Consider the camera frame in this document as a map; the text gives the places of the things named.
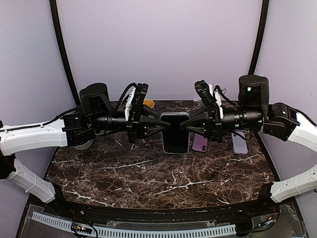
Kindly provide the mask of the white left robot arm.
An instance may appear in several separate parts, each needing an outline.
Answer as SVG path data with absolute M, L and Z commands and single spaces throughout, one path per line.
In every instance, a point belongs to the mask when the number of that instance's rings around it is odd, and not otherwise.
M 70 206 L 63 200 L 59 186 L 43 180 L 26 168 L 16 153 L 47 147 L 86 149 L 97 135 L 126 132 L 130 143 L 170 128 L 159 113 L 143 104 L 148 84 L 131 83 L 123 92 L 127 102 L 123 111 L 112 106 L 107 85 L 94 83 L 79 93 L 80 105 L 61 113 L 51 121 L 20 126 L 0 126 L 0 178 L 25 192 L 50 203 L 59 216 L 66 216 Z

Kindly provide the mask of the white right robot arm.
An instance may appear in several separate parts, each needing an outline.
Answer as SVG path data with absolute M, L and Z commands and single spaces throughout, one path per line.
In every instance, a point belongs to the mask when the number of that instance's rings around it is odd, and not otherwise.
M 285 103 L 270 104 L 266 77 L 241 76 L 236 104 L 224 96 L 218 85 L 207 84 L 204 80 L 195 82 L 195 90 L 204 106 L 181 123 L 182 130 L 220 143 L 225 132 L 250 128 L 317 150 L 316 123 Z

